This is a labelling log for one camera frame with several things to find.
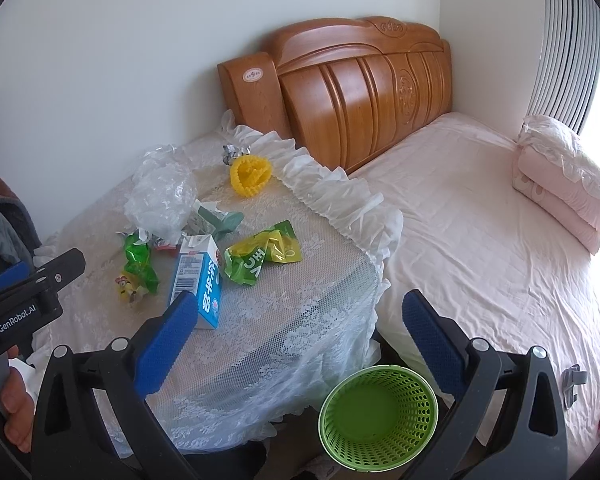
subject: pillow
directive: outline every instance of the pillow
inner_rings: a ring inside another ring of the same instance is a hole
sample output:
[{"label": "pillow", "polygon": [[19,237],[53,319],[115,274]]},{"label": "pillow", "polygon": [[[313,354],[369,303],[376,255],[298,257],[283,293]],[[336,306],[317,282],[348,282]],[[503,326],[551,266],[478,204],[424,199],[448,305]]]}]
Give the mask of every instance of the pillow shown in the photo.
[{"label": "pillow", "polygon": [[552,168],[544,162],[538,168],[536,163],[541,160],[526,151],[520,157],[520,171],[564,200],[600,231],[600,161],[584,152],[574,131],[551,117],[527,116],[518,136],[518,145],[533,149],[558,169],[558,172],[550,171]]},{"label": "pillow", "polygon": [[600,232],[585,222],[571,207],[553,193],[531,180],[524,174],[518,164],[522,159],[522,149],[518,147],[513,156],[513,187],[527,198],[536,202],[542,209],[560,222],[567,231],[574,235],[591,254],[600,249]]}]

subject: hand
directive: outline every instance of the hand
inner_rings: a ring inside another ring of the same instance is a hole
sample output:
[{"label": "hand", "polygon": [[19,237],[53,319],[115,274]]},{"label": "hand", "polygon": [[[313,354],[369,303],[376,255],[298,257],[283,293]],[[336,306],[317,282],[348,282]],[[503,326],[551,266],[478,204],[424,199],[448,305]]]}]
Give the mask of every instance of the hand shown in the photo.
[{"label": "hand", "polygon": [[[18,347],[12,346],[7,352],[9,359],[18,356]],[[23,453],[31,451],[31,431],[33,430],[33,399],[24,387],[24,381],[16,368],[9,369],[9,378],[4,383],[0,400],[9,413],[4,425],[4,434],[9,442]]]}]

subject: blue and white carton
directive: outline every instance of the blue and white carton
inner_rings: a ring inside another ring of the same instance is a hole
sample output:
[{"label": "blue and white carton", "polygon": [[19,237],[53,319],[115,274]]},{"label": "blue and white carton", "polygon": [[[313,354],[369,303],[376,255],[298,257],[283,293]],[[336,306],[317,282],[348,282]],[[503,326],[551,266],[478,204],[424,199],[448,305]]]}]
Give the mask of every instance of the blue and white carton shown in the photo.
[{"label": "blue and white carton", "polygon": [[218,328],[222,279],[218,246],[211,235],[185,236],[171,281],[169,304],[183,290],[192,292],[198,304],[196,328]]}]

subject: plastic basket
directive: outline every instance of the plastic basket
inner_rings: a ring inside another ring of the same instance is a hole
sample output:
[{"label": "plastic basket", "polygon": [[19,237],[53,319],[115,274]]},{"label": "plastic basket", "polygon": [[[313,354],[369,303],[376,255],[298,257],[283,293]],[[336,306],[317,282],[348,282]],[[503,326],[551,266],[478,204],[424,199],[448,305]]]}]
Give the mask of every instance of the plastic basket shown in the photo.
[{"label": "plastic basket", "polygon": [[379,365],[333,389],[320,410],[318,432],[339,464],[380,472],[421,452],[437,423],[438,403],[427,381],[407,368]]}]

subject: wooden headboard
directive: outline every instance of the wooden headboard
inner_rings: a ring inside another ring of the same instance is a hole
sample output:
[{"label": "wooden headboard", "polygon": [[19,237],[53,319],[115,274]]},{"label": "wooden headboard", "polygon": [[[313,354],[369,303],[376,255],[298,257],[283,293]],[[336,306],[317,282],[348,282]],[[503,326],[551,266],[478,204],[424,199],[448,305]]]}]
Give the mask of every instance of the wooden headboard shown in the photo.
[{"label": "wooden headboard", "polygon": [[382,16],[280,28],[262,52],[218,72],[237,124],[293,137],[347,173],[451,111],[448,43],[430,27]]}]

